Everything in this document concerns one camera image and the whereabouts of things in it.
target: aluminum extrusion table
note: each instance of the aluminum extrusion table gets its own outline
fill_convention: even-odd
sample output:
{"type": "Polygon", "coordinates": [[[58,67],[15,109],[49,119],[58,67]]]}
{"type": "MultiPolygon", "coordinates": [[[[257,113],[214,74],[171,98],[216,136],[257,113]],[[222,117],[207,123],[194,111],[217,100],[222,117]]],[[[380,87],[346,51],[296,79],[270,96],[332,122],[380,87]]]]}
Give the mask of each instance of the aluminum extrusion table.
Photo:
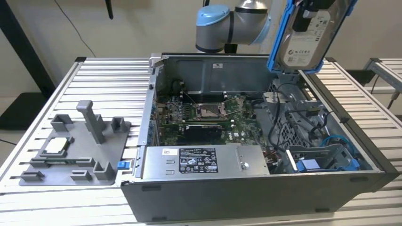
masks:
{"type": "MultiPolygon", "coordinates": [[[[0,168],[0,226],[146,225],[137,222],[123,193],[113,186],[19,186],[58,113],[83,120],[75,110],[81,99],[94,101],[105,120],[125,116],[133,123],[123,160],[137,157],[138,133],[149,88],[149,59],[87,58],[75,62],[47,105],[0,168]]],[[[402,172],[402,123],[357,83],[337,62],[325,62],[318,77],[402,172]]],[[[119,171],[123,180],[130,172],[119,171]]],[[[402,225],[402,176],[381,191],[358,195],[336,213],[229,219],[167,224],[170,226],[374,226],[402,225]]]]}

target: black cable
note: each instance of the black cable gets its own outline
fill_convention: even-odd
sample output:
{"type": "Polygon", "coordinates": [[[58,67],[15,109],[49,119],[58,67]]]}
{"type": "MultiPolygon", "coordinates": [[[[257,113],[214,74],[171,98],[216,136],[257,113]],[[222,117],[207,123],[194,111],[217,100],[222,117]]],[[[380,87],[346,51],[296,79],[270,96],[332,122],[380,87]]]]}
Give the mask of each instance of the black cable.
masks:
{"type": "Polygon", "coordinates": [[[91,48],[90,48],[90,46],[87,45],[86,41],[83,40],[83,37],[82,37],[82,35],[81,35],[81,33],[79,33],[79,31],[78,31],[78,29],[77,29],[77,27],[75,27],[75,25],[74,25],[74,23],[73,23],[73,21],[71,21],[69,15],[65,13],[65,10],[62,9],[62,6],[59,5],[58,0],[54,0],[54,1],[55,1],[55,3],[57,3],[57,5],[58,5],[58,7],[59,7],[59,9],[61,9],[61,11],[62,11],[62,13],[65,14],[67,20],[70,21],[71,25],[74,26],[74,29],[75,29],[75,31],[77,31],[78,36],[81,37],[81,40],[82,40],[83,44],[87,46],[87,48],[89,48],[89,50],[91,51],[94,57],[97,57],[94,51],[91,50],[91,48]]]}
{"type": "Polygon", "coordinates": [[[278,145],[278,146],[282,145],[282,144],[285,144],[286,141],[288,141],[288,140],[286,140],[285,142],[282,142],[282,143],[280,144],[282,129],[285,128],[285,124],[288,124],[288,123],[289,123],[289,122],[286,121],[286,122],[284,122],[282,125],[281,125],[281,129],[280,129],[280,133],[278,133],[278,140],[277,140],[277,145],[278,145]]]}
{"type": "Polygon", "coordinates": [[[376,84],[377,84],[378,79],[380,79],[380,75],[377,75],[377,78],[376,78],[376,80],[374,80],[374,84],[373,84],[373,88],[372,88],[372,92],[370,92],[372,94],[373,94],[374,87],[376,87],[376,84]]]}
{"type": "Polygon", "coordinates": [[[7,140],[3,140],[3,139],[0,139],[0,141],[2,141],[2,142],[4,142],[4,143],[8,143],[8,144],[11,144],[11,145],[18,145],[17,143],[14,143],[14,142],[10,142],[10,141],[7,141],[7,140]]]}
{"type": "Polygon", "coordinates": [[[205,6],[209,6],[210,5],[210,0],[203,0],[202,1],[202,6],[205,7],[205,6]]]}
{"type": "Polygon", "coordinates": [[[294,86],[298,86],[297,84],[290,83],[290,82],[282,83],[282,84],[278,86],[278,88],[277,88],[277,92],[280,91],[280,88],[281,88],[284,85],[294,85],[294,86]]]}
{"type": "Polygon", "coordinates": [[[326,114],[326,116],[325,116],[325,123],[321,125],[321,126],[316,126],[312,130],[310,130],[310,132],[309,132],[309,134],[314,134],[314,131],[317,130],[317,129],[322,129],[322,128],[325,128],[325,126],[328,125],[328,122],[329,122],[329,115],[333,113],[334,111],[330,111],[328,114],[326,114]]]}
{"type": "Polygon", "coordinates": [[[394,103],[394,100],[390,101],[389,106],[388,106],[388,109],[392,108],[393,103],[394,103]]]}
{"type": "Polygon", "coordinates": [[[277,124],[278,124],[278,120],[280,120],[280,114],[281,114],[281,99],[280,99],[280,88],[284,86],[284,85],[294,85],[294,86],[298,86],[297,84],[294,83],[282,83],[278,88],[276,89],[276,92],[277,92],[277,112],[276,112],[276,118],[274,118],[274,124],[272,126],[272,129],[270,129],[270,132],[269,132],[269,142],[272,144],[272,146],[274,147],[276,150],[280,150],[282,152],[285,152],[285,149],[282,147],[278,146],[278,144],[276,144],[273,142],[273,132],[274,132],[274,129],[277,127],[277,124]]]}
{"type": "Polygon", "coordinates": [[[280,147],[274,142],[273,142],[273,132],[274,132],[274,128],[278,124],[278,119],[280,119],[280,113],[281,113],[281,100],[280,100],[280,95],[278,95],[278,91],[277,91],[277,113],[276,113],[276,118],[274,118],[274,124],[272,126],[270,132],[269,132],[269,142],[272,144],[272,146],[274,147],[274,149],[285,152],[285,149],[282,147],[280,147]]]}

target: cable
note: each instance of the cable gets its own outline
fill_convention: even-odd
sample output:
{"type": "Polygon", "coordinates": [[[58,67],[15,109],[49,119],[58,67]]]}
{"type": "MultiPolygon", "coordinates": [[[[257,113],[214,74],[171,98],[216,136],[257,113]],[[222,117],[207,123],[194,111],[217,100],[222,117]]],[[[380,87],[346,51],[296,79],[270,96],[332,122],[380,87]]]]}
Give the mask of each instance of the cable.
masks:
{"type": "Polygon", "coordinates": [[[17,143],[14,143],[14,142],[10,142],[10,141],[7,141],[7,140],[3,140],[3,139],[0,139],[0,141],[2,141],[2,142],[4,142],[4,143],[8,143],[8,144],[11,144],[11,145],[18,145],[17,143]]]}
{"type": "Polygon", "coordinates": [[[285,152],[285,149],[282,147],[280,147],[274,142],[273,142],[273,132],[274,132],[274,128],[278,124],[278,119],[280,119],[280,113],[281,113],[281,100],[280,100],[280,95],[277,92],[277,113],[276,113],[276,118],[274,118],[274,124],[272,126],[270,132],[269,132],[269,142],[273,145],[274,149],[285,152]]]}
{"type": "Polygon", "coordinates": [[[374,87],[376,87],[376,84],[377,84],[378,79],[380,79],[380,75],[377,75],[377,78],[376,78],[376,80],[374,80],[374,84],[373,84],[373,88],[372,88],[372,92],[370,92],[372,94],[373,94],[374,87]]]}
{"type": "Polygon", "coordinates": [[[202,1],[202,6],[205,7],[205,6],[209,6],[210,5],[210,0],[203,0],[202,1]]]}
{"type": "Polygon", "coordinates": [[[278,133],[278,140],[277,140],[277,145],[278,145],[278,146],[282,145],[282,144],[285,144],[285,143],[288,142],[288,140],[286,140],[285,142],[282,142],[282,143],[280,144],[282,129],[285,128],[285,124],[288,124],[288,123],[289,123],[289,122],[286,121],[286,122],[284,122],[282,125],[281,125],[281,129],[280,129],[280,133],[278,133]]]}
{"type": "Polygon", "coordinates": [[[75,27],[75,25],[74,25],[71,19],[69,18],[67,14],[65,13],[65,10],[62,9],[62,6],[59,5],[58,0],[54,0],[54,1],[55,1],[55,3],[57,3],[57,5],[58,5],[58,7],[59,7],[59,9],[61,9],[61,11],[62,11],[62,13],[65,14],[67,20],[70,21],[71,25],[74,26],[74,29],[75,29],[75,31],[77,31],[78,36],[81,37],[81,40],[82,40],[83,44],[87,46],[87,48],[89,48],[89,50],[91,51],[94,57],[97,57],[94,51],[91,50],[91,48],[90,48],[90,46],[87,45],[86,41],[83,40],[83,37],[82,37],[82,35],[81,35],[81,33],[79,33],[79,31],[78,31],[78,29],[77,29],[77,27],[75,27]]]}
{"type": "Polygon", "coordinates": [[[334,112],[334,111],[330,111],[330,112],[326,114],[326,116],[325,116],[325,123],[322,124],[322,126],[317,125],[317,126],[310,130],[310,132],[309,132],[310,135],[314,135],[314,131],[316,131],[317,129],[320,129],[320,131],[321,131],[321,129],[325,128],[325,126],[328,125],[328,121],[329,121],[329,115],[330,115],[333,112],[334,112]]]}
{"type": "Polygon", "coordinates": [[[324,139],[324,141],[321,143],[321,147],[324,147],[326,145],[326,142],[332,138],[340,138],[340,139],[342,139],[346,142],[346,144],[349,145],[349,147],[350,147],[350,149],[353,151],[353,153],[350,153],[350,154],[352,154],[352,156],[354,156],[354,154],[356,154],[354,146],[352,145],[352,143],[349,142],[349,140],[345,138],[345,136],[341,136],[341,135],[332,135],[332,136],[329,136],[326,139],[324,139]]]}
{"type": "Polygon", "coordinates": [[[281,88],[284,85],[294,85],[294,86],[298,86],[297,84],[290,83],[290,82],[282,83],[282,84],[278,86],[278,88],[277,88],[277,92],[280,91],[280,88],[281,88]]]}
{"type": "Polygon", "coordinates": [[[393,103],[394,103],[394,100],[390,100],[390,103],[389,103],[388,109],[390,109],[390,108],[392,108],[392,105],[393,105],[393,103]]]}

